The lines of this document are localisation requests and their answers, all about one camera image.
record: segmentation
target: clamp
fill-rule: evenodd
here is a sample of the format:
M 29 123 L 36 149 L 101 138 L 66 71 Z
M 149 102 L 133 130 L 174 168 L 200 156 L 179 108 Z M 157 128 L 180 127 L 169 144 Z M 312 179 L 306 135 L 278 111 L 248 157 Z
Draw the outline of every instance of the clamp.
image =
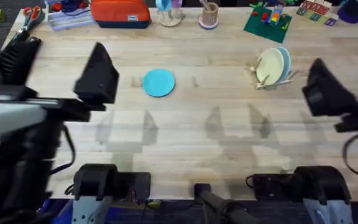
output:
M 145 200 L 150 195 L 147 172 L 118 172 L 114 164 L 85 164 L 74 176 L 71 224 L 104 224 L 113 200 Z
M 301 166 L 294 174 L 251 178 L 257 200 L 303 202 L 314 224 L 353 224 L 349 189 L 332 166 Z

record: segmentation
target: orange bag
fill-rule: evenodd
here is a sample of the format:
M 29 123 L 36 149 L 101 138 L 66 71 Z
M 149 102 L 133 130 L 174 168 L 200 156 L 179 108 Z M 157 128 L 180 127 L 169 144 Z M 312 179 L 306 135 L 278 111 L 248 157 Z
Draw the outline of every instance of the orange bag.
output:
M 150 12 L 143 0 L 93 0 L 93 19 L 102 28 L 146 28 Z

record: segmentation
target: green lego baseplate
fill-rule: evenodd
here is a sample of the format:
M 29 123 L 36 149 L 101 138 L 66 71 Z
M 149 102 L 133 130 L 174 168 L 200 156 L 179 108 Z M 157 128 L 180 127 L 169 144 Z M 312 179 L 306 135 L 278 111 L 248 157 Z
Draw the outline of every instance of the green lego baseplate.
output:
M 284 41 L 285 34 L 289 28 L 289 23 L 291 22 L 292 16 L 285 15 L 284 18 L 280 18 L 278 24 L 264 24 L 262 21 L 263 14 L 267 12 L 269 18 L 272 10 L 264 7 L 256 7 L 252 12 L 257 12 L 258 14 L 256 16 L 253 16 L 252 14 L 249 16 L 248 22 L 244 27 L 245 31 L 261 37 L 265 37 L 266 39 L 270 39 L 278 43 L 282 43 Z M 287 29 L 282 29 L 282 27 L 285 27 L 285 24 L 287 23 Z

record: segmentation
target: metal bracket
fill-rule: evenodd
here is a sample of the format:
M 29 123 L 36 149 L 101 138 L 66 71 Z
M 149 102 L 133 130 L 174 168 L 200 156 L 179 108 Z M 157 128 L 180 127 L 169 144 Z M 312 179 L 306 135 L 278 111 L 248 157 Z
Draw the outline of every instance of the metal bracket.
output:
M 112 196 L 97 200 L 95 196 L 81 196 L 73 203 L 71 224 L 104 224 L 112 203 Z
M 322 205 L 318 200 L 304 198 L 303 204 L 314 224 L 353 224 L 351 205 L 343 200 L 328 200 Z

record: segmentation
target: blue plate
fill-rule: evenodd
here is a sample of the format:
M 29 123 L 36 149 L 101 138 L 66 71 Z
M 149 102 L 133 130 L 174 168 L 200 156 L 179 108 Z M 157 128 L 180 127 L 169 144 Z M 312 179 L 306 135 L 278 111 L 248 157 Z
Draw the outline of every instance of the blue plate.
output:
M 175 78 L 165 69 L 154 69 L 144 76 L 142 86 L 150 96 L 162 97 L 173 90 Z
M 280 76 L 280 78 L 278 79 L 277 83 L 285 81 L 285 79 L 287 78 L 288 74 L 290 73 L 291 70 L 291 55 L 288 52 L 288 50 L 284 47 L 277 47 L 277 50 L 280 51 L 280 53 L 283 55 L 283 59 L 284 59 L 284 69 L 283 72 Z

